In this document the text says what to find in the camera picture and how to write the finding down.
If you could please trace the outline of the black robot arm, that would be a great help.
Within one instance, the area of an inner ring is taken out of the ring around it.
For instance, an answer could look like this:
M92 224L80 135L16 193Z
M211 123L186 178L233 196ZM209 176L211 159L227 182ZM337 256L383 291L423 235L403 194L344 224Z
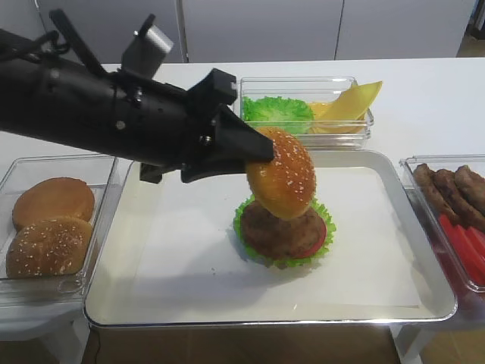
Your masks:
M233 75L219 69L189 89L118 69L91 71L45 52L58 38L1 33L1 129L140 163L139 178L184 183L270 162L273 143L231 110Z

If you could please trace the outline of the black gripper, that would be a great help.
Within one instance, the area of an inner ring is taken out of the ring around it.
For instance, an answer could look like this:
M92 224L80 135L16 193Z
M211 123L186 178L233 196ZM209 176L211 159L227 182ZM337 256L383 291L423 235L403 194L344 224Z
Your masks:
M245 162L270 162L273 142L230 110L236 78L217 68L184 90L117 69L109 113L102 117L99 151L142 163L141 178L159 182L180 171L185 184L245 174Z

